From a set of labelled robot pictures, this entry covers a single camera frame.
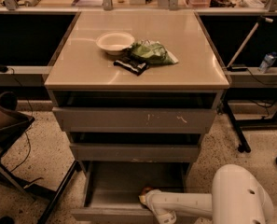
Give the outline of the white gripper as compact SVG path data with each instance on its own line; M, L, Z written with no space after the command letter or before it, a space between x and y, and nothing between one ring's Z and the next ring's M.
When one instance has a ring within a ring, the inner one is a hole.
M156 199L160 194L161 191L159 189L148 190L144 195L139 195L139 201L152 212L156 212L158 209L158 202Z

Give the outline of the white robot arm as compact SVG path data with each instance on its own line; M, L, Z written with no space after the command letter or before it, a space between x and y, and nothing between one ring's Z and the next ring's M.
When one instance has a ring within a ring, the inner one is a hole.
M177 215L210 218L213 224L270 224L270 195L245 168L227 164L217 170L211 193L175 193L145 188L141 204L159 224L175 224Z

